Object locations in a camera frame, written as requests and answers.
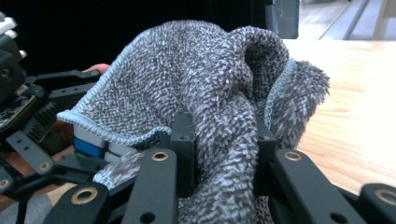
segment floor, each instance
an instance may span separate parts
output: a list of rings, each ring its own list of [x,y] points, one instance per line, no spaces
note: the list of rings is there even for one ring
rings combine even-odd
[[[347,0],[300,0],[298,39],[319,39],[349,4]]]

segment fuzzy fabric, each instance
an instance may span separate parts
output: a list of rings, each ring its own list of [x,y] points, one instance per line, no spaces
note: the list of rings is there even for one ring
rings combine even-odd
[[[329,79],[296,62],[270,31],[230,33],[203,21],[170,21],[126,46],[96,85],[58,119],[107,142],[133,146],[170,133],[177,111],[191,113],[199,184],[179,200],[180,223],[269,223],[264,198],[253,196],[255,115],[283,148],[296,148],[328,92]],[[95,181],[109,188],[137,173],[134,150]]]

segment gray towel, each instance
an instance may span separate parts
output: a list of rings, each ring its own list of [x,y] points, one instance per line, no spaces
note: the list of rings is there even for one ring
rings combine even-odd
[[[171,21],[140,34],[70,111],[58,115],[125,146],[170,133],[177,111],[191,113],[199,184],[179,200],[180,223],[271,222],[252,193],[257,160],[255,115],[283,148],[296,148],[329,79],[289,58],[270,31],[227,33],[203,21]],[[95,181],[113,188],[135,175],[142,152],[110,163]]]

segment towel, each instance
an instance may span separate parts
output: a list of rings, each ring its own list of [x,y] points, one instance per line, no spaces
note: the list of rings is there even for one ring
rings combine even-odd
[[[193,195],[179,199],[179,223],[271,223],[265,198],[252,192],[256,115],[281,148],[296,148],[328,88],[323,71],[291,59],[271,31],[169,21],[138,35],[58,119],[133,148],[172,132],[176,112],[187,110],[199,176]],[[144,152],[131,150],[94,181],[116,187],[138,173]]]

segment wooden surface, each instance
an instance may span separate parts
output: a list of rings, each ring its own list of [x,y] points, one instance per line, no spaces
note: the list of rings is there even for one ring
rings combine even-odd
[[[331,78],[299,149],[337,186],[396,187],[396,42],[285,40]]]

